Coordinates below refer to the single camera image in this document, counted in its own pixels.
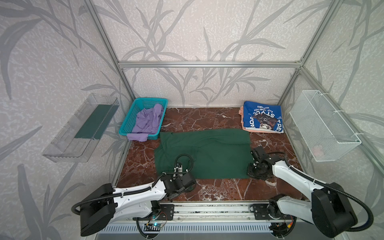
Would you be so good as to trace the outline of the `dark green t shirt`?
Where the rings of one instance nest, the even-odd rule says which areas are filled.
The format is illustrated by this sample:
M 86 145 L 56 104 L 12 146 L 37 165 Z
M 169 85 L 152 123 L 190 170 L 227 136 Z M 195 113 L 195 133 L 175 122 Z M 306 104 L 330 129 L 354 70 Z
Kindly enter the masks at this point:
M 250 134 L 240 129 L 185 133 L 163 132 L 155 149 L 158 174 L 174 171 L 175 162 L 196 179 L 246 179 L 253 162 Z

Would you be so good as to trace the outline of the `teal plastic laundry basket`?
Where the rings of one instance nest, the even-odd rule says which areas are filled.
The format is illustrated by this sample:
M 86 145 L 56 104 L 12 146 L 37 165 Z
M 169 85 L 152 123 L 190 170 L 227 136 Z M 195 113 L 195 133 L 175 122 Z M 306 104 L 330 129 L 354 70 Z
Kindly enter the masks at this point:
M 156 140 L 165 117 L 168 100 L 137 98 L 119 129 L 119 134 L 130 141 Z

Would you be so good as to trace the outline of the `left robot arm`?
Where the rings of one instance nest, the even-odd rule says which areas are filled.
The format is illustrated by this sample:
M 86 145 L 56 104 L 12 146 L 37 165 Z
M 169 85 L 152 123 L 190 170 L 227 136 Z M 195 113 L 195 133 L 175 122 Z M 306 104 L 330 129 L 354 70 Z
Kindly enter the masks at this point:
M 160 211 L 159 202 L 172 200 L 197 184 L 192 173 L 161 174 L 154 182 L 130 188 L 104 184 L 72 206 L 80 216 L 81 237 L 103 230 L 109 223 L 124 219 L 145 219 Z

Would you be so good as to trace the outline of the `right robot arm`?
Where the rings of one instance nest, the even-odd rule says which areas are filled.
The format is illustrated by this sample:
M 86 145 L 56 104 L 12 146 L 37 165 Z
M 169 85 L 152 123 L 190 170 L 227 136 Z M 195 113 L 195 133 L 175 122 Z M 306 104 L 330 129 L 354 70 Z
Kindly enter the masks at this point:
M 251 154 L 254 161 L 247 168 L 249 177 L 263 181 L 276 177 L 306 197 L 305 200 L 298 200 L 280 194 L 271 198 L 267 206 L 270 218 L 279 220 L 291 216 L 302 219 L 315 225 L 328 238 L 333 238 L 358 223 L 349 198 L 340 185 L 317 183 L 291 165 L 283 152 L 268 154 L 259 146 L 251 150 Z

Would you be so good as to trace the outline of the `green circuit board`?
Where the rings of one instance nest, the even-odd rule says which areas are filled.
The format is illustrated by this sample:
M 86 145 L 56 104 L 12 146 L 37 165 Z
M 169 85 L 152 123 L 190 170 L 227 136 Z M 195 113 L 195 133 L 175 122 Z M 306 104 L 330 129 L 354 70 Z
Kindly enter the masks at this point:
M 166 222 L 148 222 L 144 224 L 146 232 L 160 232 L 166 225 Z

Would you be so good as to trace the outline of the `folded blue printed t shirt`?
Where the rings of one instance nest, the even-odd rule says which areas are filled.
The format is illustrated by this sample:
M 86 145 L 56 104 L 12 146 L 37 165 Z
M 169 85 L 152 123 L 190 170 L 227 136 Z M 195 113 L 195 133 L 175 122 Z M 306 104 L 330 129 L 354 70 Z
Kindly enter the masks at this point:
M 244 130 L 273 134 L 284 133 L 281 106 L 245 101 L 242 110 Z

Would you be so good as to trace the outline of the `lilac purple t shirt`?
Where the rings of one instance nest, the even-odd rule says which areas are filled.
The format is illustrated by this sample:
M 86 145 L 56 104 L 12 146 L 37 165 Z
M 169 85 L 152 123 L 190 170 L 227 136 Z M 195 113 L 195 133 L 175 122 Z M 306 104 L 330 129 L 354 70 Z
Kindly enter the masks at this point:
M 153 108 L 143 109 L 136 116 L 136 124 L 131 133 L 127 134 L 130 141 L 145 142 L 149 135 L 154 135 L 159 130 L 164 108 L 155 104 Z

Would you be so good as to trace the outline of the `aluminium back crossbar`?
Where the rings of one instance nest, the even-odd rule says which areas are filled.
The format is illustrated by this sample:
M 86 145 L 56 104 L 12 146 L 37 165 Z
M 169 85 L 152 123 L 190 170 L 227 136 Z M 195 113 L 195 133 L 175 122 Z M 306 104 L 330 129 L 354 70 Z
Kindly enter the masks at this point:
M 295 61 L 209 62 L 209 61 L 138 61 L 118 62 L 120 68 L 299 68 Z

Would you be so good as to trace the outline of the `aluminium frame rail base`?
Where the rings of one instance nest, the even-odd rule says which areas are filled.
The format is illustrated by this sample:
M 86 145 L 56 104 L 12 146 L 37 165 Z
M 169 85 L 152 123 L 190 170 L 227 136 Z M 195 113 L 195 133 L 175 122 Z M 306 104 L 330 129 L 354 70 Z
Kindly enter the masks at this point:
M 163 221 L 208 221 L 208 222 L 286 222 L 292 221 L 291 216 L 275 220 L 269 217 L 267 206 L 269 202 L 186 202 L 186 203 L 160 203 L 160 211 L 140 220 L 151 218 Z

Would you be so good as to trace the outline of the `clear acrylic wall shelf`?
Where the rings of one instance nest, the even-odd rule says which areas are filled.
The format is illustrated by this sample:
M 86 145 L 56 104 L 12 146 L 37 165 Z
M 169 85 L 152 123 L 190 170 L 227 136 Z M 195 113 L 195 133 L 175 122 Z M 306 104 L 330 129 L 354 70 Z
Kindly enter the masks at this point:
M 42 155 L 54 163 L 86 163 L 117 112 L 117 97 L 90 94 Z

